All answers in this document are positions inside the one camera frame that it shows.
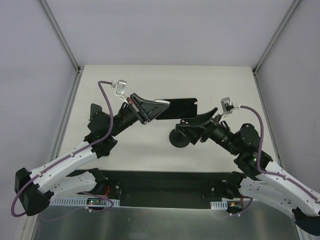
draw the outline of phone screen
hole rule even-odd
[[[198,114],[198,100],[196,98],[166,98],[156,99],[170,102],[170,106],[155,119],[193,119]]]

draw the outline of black connector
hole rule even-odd
[[[229,112],[231,111],[232,109],[234,109],[235,107],[233,105],[226,105],[225,106],[225,109]]]

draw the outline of metal plate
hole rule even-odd
[[[212,210],[227,210],[228,202],[227,201],[212,201],[210,202]]]
[[[77,207],[49,206],[53,219]],[[33,240],[297,240],[286,215],[254,201],[240,217],[223,210],[115,207],[101,213],[79,210],[54,222],[38,218]]]

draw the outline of metal frame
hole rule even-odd
[[[264,97],[262,94],[262,91],[260,89],[259,86],[259,81],[257,79],[257,73],[258,71],[261,69],[262,65],[264,64],[266,58],[268,57],[268,55],[271,53],[274,45],[277,43],[277,40],[279,39],[279,36],[281,35],[281,33],[284,31],[284,29],[286,28],[288,22],[290,21],[290,19],[292,18],[293,14],[297,11],[299,5],[301,4],[303,0],[294,0],[291,4],[291,6],[289,7],[288,11],[286,12],[285,16],[283,17],[282,21],[280,22],[278,28],[276,29],[275,33],[273,34],[273,36],[271,37],[267,47],[265,48],[263,54],[261,55],[256,67],[253,69],[253,75],[254,75],[254,80],[256,83],[256,87],[257,87],[257,91],[259,94],[259,97],[261,99],[261,103],[262,103],[262,108],[264,111],[264,114],[266,116],[266,121],[267,121],[267,126],[270,129],[270,136],[271,136],[271,140],[273,143],[273,147],[275,152],[277,153],[277,157],[278,157],[278,162],[279,164],[281,164],[281,160],[279,157],[279,153],[278,153],[278,149],[275,143],[275,138],[272,132],[272,128],[270,125],[270,120],[269,120],[269,114],[268,114],[268,109],[266,107],[265,101],[264,101]],[[69,94],[69,98],[67,101],[67,104],[64,108],[64,114],[63,114],[63,118],[60,122],[59,128],[57,130],[57,133],[55,135],[55,141],[54,141],[54,145],[52,146],[52,150],[50,151],[49,154],[49,158],[48,160],[51,161],[52,159],[55,159],[58,154],[59,151],[61,149],[61,145],[62,145],[62,141],[63,141],[63,137],[67,128],[67,124],[68,124],[68,120],[71,114],[71,110],[72,110],[72,106],[76,97],[76,93],[78,90],[78,86],[80,83],[80,79],[82,76],[82,70],[83,68],[81,68],[74,56],[74,54],[71,51],[70,46],[68,45],[67,40],[65,39],[58,23],[57,20],[54,17],[53,12],[51,11],[47,0],[38,0],[39,5],[41,7],[41,9],[43,10],[44,14],[46,15],[58,41],[61,44],[61,47],[63,48],[63,50],[65,51],[69,61],[71,62],[73,68],[76,71],[76,77],[74,79],[73,82],[73,86],[72,89],[70,91]],[[21,222],[21,226],[20,229],[17,233],[16,239],[19,240],[29,240],[32,237],[32,233],[33,230],[35,228],[35,224],[36,224],[36,220],[37,220],[37,216],[32,216],[32,217],[24,217],[22,222]],[[311,239],[309,234],[306,234],[305,232],[303,232],[301,229],[297,228],[298,232],[299,232],[299,236],[300,239]]]
[[[87,170],[75,170],[76,177]],[[230,172],[169,172],[100,170],[108,181],[111,199],[119,199],[121,207],[211,209],[211,202],[222,197],[215,187],[231,177]],[[105,189],[93,191],[104,195]]]
[[[71,64],[73,65],[74,69],[79,72],[80,70],[80,66],[74,56],[74,54],[72,53],[58,23],[57,23],[57,20],[54,16],[54,14],[52,13],[48,3],[47,3],[47,0],[38,0],[39,4],[40,4],[40,7],[42,8],[45,16],[48,18],[48,21],[58,39],[58,41],[61,43],[61,46],[63,48],[63,50],[65,51],[65,54],[67,55],[67,57],[69,58]]]
[[[262,110],[263,110],[263,113],[264,113],[264,116],[265,116],[266,125],[267,125],[269,133],[270,133],[270,138],[271,138],[271,142],[272,142],[273,149],[274,149],[274,152],[275,152],[275,157],[276,157],[276,160],[277,160],[278,164],[282,167],[282,162],[281,162],[281,158],[280,158],[280,155],[279,155],[278,147],[277,147],[277,144],[276,144],[275,136],[274,136],[271,124],[270,124],[269,111],[268,111],[268,108],[267,108],[267,105],[266,105],[266,102],[265,102],[264,94],[261,91],[258,78],[257,78],[257,76],[255,74],[253,74],[253,78],[254,78],[254,82],[255,82],[255,85],[256,85],[256,89],[258,91],[258,95],[259,95],[260,101],[261,101]]]
[[[273,34],[273,36],[271,37],[269,43],[267,44],[265,50],[263,51],[263,54],[261,55],[256,67],[253,69],[254,75],[257,74],[257,72],[260,70],[260,68],[264,64],[267,56],[272,51],[272,49],[275,46],[275,44],[277,43],[277,40],[279,39],[281,33],[283,33],[285,27],[287,26],[288,22],[290,21],[290,19],[292,18],[292,16],[296,12],[296,10],[298,9],[298,7],[302,3],[302,1],[303,0],[294,0],[291,3],[291,6],[289,7],[288,11],[285,13],[285,15],[284,15],[283,19],[281,20],[278,28],[276,29],[275,33]]]

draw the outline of black suction cup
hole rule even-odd
[[[185,136],[183,136],[180,132],[173,129],[169,135],[170,143],[176,148],[185,148],[190,143]]]

